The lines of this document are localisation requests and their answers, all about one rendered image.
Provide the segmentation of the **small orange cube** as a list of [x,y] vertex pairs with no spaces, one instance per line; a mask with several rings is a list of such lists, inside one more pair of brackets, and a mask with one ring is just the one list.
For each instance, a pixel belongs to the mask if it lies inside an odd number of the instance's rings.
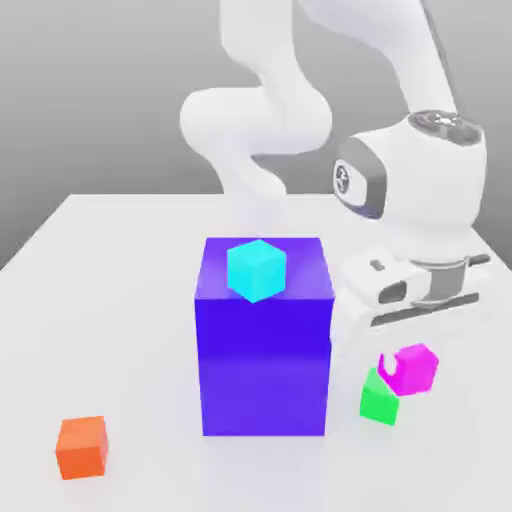
[[103,476],[109,450],[103,416],[64,419],[55,454],[63,480]]

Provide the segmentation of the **large purple box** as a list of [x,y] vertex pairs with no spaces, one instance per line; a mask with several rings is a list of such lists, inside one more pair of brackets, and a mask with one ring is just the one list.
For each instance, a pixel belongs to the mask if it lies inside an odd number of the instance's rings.
[[271,238],[287,254],[286,288],[252,304],[227,286],[227,252],[207,238],[194,297],[202,430],[206,436],[325,432],[334,303],[317,237]]

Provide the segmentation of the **small magenta cube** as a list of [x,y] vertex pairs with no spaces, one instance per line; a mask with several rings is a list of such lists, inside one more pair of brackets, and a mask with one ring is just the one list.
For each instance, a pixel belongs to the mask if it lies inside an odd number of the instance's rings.
[[377,373],[397,396],[411,396],[431,390],[439,358],[425,344],[404,347],[393,357],[395,372],[386,370],[385,355],[381,353]]

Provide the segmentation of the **small green cube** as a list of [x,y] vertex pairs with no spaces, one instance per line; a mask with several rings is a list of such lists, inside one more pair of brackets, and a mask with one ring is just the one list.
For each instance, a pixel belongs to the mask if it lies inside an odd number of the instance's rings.
[[375,367],[369,369],[363,384],[359,412],[362,417],[394,426],[400,399],[378,374]]

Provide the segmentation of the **small cyan cube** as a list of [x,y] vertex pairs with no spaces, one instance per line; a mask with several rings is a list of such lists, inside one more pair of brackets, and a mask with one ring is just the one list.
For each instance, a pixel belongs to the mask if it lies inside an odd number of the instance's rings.
[[287,254],[262,239],[227,250],[227,286],[254,304],[286,287]]

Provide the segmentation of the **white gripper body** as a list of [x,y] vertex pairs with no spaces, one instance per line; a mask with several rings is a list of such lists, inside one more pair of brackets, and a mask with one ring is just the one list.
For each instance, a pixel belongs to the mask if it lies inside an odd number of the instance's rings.
[[333,353],[345,355],[372,327],[458,308],[477,303],[479,299],[479,293],[469,293],[430,305],[401,302],[377,306],[370,305],[352,290],[338,290],[330,326]]

